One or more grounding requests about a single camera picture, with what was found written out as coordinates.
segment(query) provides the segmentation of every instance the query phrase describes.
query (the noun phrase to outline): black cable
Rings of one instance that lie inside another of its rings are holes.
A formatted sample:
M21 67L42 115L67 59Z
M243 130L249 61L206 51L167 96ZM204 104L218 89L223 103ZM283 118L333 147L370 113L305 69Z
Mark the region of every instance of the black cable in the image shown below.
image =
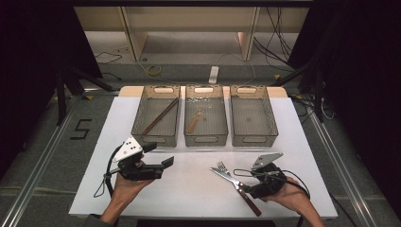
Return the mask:
M113 76L113 77L117 78L118 80L123 80L122 78L119 78L118 76L116 76L116 75L115 75L115 74L113 74L113 73L102 73L102 74L105 74L105 75L111 75L111 76Z
M277 37L279 38L279 41L280 41L281 49L283 51L283 55L285 56L286 59L288 59L287 56L286 56L286 53L289 56L288 49L291 50L291 48L288 46L288 44L287 44L286 40L284 39L284 37L282 36L282 32L281 32L281 25L282 25L281 13L282 13L283 9L282 8L278 8L277 9L277 24L276 24L276 26L274 25L274 22L273 22L273 20L271 18L271 15L270 15L270 12L269 12L269 8L266 8L266 10L267 10L268 15L270 17L271 25L274 28L273 36L274 36L274 33L277 34Z
M283 69L283 68L279 68L279 67L273 66L273 65L269 62L268 57L271 58L271 59L275 59L275 60L281 61L281 62L283 62L283 63L286 64L286 65L288 65L288 64L287 64L286 61L284 61L283 59L281 59L280 57L278 57L277 55L275 55L273 52L271 52L270 50L268 50L265 46L263 46L255 37L253 37L253 39L256 41L256 43L254 43L254 46L255 46L262 54L265 55L265 57L266 57L266 62L268 63L268 65L269 65L270 67L275 68L275 69L278 69L278 70L290 72L290 73L293 73L293 72L294 72L293 70L287 70L287 69Z
M306 116L307 115L307 108L311 108L312 110L314 109L314 106L312 104L307 103L307 102L311 102L313 100L304 99L304 98L298 98L297 96L298 95L296 95L296 96L288 96L288 97L291 98L292 101L301 103L304 106L305 113L298 114L298 116Z
M350 214L345 210L345 208L337 201L337 199L329 192L328 195L333 199L333 201L339 206L339 208L344 212L345 216L348 217L348 219L351 221L351 223L357 227L357 224L354 222L354 220L351 218Z
M281 179L281 178L279 178L279 177L275 177L275 176L268 176L268 177L269 177L269 178L272 178L272 179L275 179L275 180L277 180L277 181L281 181L281 182L284 182L284 183L288 183L288 184L291 184L291 185L293 185L293 186L296 186L296 187L300 188L301 190L304 191L304 193L306 194L307 198L310 199L310 193L309 193L309 190L308 190L307 187L306 187L306 184L305 184L297 175L295 175L294 173L292 173L292 172L289 172L289 173L291 173L291 174L294 175L296 178L298 178L298 180L301 181L301 183L304 185L305 188L301 187L300 185L298 185L298 184L296 184L296 183L290 182L290 181L288 181L288 180ZM297 227L301 227L303 223L304 223L304 218L303 218L302 216L300 216L300 218L298 219L298 222L297 222Z
M281 171L290 173L294 177L296 177L298 179L298 181L300 181L302 183L302 185L305 187L305 190L307 191L307 194L310 195L309 189L307 188L306 184L304 183L304 181L300 177L298 177L295 173L293 173L293 172L291 172L289 170L281 170Z
M122 145L118 148L115 149L115 151L113 152L112 156L109 159L109 163L107 164L107 168L106 168L106 173L103 175L103 181L100 184L100 187L97 189L97 191L94 194L94 198L100 197L104 194L104 185L107 185L107 189L109 190L110 193L110 197L113 195L113 186L112 186L112 182L111 182L111 178L112 178L112 173L110 172L110 167L112 166L112 161L113 158L115 156L115 154L120 150L120 148L122 147ZM99 189L103 186L103 190L102 192L98 195L97 192L99 191Z
M307 115L307 117L301 122L301 125L303 125L306 120L314 113L315 111L311 111L310 114Z
M110 62L117 61L117 60L123 58L122 55L111 54L111 53L108 53L108 52L101 52L100 54L95 55L95 58L99 57L99 56L102 55L102 54L108 54L108 55L116 56L117 58L114 59L114 60L108 61L108 62L98 62L98 63L101 63L101 64L108 64L108 63L110 63Z
M237 174L237 173L235 173L236 171L248 172L248 173L251 173L252 175ZM300 185L298 185L298 184L296 184L296 183L290 182L289 180L285 180L285 179L282 179L282 178L279 178L279 177L276 177L276 176L273 176L273 175L267 175L267 174L265 174L265 173L259 173L259 172L250 171L250 170L247 170L247 169L236 168L236 169L233 170L233 173L234 173L234 175L236 175L236 176L238 176L238 177L267 176L268 178L272 178L272 179L275 179L275 180L280 181L280 182L284 182L284 183L291 184L291 185L296 186L296 187L300 188L301 190L303 190L304 193L306 194L306 196L310 199L309 190L307 189L305 183L304 183L297 175L295 175L295 174L292 173L292 172L289 172L289 173L291 173L291 174L294 175L296 178L298 178L298 179L301 181L301 183L305 186L306 189L303 188L303 187L301 187Z

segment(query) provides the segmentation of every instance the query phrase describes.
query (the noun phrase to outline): gray floor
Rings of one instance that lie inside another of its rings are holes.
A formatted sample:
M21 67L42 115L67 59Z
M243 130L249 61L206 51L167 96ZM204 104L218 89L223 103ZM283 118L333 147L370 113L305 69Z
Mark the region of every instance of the gray floor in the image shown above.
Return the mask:
M261 40L266 40L267 37L266 34L260 35ZM289 34L288 37L292 37L288 38L292 42L296 39L296 35L293 34ZM109 51L124 45L123 41L99 44L94 39L90 40L93 41L91 46L94 53L106 51L106 49L100 49L100 47L106 48L104 47L105 44L113 45L108 47ZM207 48L200 48L200 44L205 44ZM253 57L249 62L240 61L232 54L227 54L218 61L218 58L224 53L233 53L239 56L239 46L235 39L235 34L232 33L190 33L181 34L181 36L176 33L156 33L148 38L144 51L143 58L146 58L147 61L141 61L141 63L145 67L151 64L162 66L162 74L157 79L147 77L143 68L138 63L130 61L130 56L127 54L124 55L124 58L114 63L99 65L103 73L113 73L122 78L122 80L117 80L111 75L105 75L103 81L116 88L151 83L179 82L185 84L187 81L207 83L210 67L215 64L220 67L218 83L224 85L242 84L253 77L254 79L250 84L269 85L274 82L274 75L284 77L288 74L288 72L270 67L266 63L264 56L258 53L257 50L253 51ZM277 61L271 61L270 63L282 66ZM298 83L299 79L295 79L285 85L289 95L298 94ZM8 210L17 199L21 188L26 185L26 181L33 169L35 169L38 160L41 159L41 155L50 149L48 143L54 138L54 131L61 131L60 141L54 148L54 153L51 155L43 175L40 176L32 197L24 207L25 211L18 221L18 226L80 226L83 223L81 218L69 216L68 210L91 159L113 98L117 94L106 94L86 81L83 81L82 84L87 89L88 96L85 98L68 96L68 106L74 108L69 114L66 127L61 130L60 127L56 126L58 120L57 100L50 100L35 130L26 141L26 150L19 153L1 181L0 218L2 220L4 220ZM294 102L294 106L298 115L305 113L303 105ZM89 132L85 139L72 140L72 137L84 134L82 131L75 131L80 119L91 119L91 121L82 122L80 125L81 128L89 129ZM300 116L300 121L328 191L351 215L357 226L366 226L362 224L364 223L363 221L359 220L358 212L350 199L350 195L344 189L344 184L336 172L332 158L330 158L331 156L318 134L313 117L311 115ZM352 143L349 141L347 133L341 124L341 119L337 117L331 120L325 118L323 125L327 128L330 138L333 140L348 172L355 180L357 190L368 205L376 226L401 226L401 222L381 194L366 167L358 159ZM296 219L279 220L276 221L276 224L283 227L295 226L296 221ZM338 218L325 220L324 222L326 226L352 226L348 217L340 209ZM135 221L123 219L120 226L135 226Z

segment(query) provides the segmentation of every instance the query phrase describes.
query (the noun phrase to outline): knife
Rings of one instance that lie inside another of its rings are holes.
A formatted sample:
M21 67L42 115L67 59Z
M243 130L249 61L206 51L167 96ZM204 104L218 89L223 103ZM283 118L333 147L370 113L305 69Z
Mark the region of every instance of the knife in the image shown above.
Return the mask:
M221 171L218 168L211 167L211 170L217 173L220 177L224 178L225 180L233 183L236 191L241 195L242 199L251 207L253 212L256 214L257 217L262 215L262 212L257 208L257 206L251 201L251 199L245 194L243 190L244 183L241 183L239 180L233 178L232 176L226 174L225 172Z

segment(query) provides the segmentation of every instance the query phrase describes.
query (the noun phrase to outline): wooden stick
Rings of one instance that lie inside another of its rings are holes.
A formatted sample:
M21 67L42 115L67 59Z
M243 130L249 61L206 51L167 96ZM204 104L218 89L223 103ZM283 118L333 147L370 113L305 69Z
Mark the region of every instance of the wooden stick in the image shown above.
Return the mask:
M156 124L159 122L170 110L173 106L178 102L178 98L176 97L163 111L160 113L156 119L153 120L152 123L142 132L142 134L147 134Z

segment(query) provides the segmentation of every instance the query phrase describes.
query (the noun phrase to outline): wrist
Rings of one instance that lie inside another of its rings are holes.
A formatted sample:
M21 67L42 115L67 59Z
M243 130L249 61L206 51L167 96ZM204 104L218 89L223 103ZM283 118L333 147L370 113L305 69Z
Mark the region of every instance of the wrist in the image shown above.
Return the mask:
M114 224L128 205L128 203L123 201L112 200L104 210L100 220L108 224Z
M315 209L310 201L302 203L302 205L297 208L296 212L306 220L308 226L324 226L318 211Z

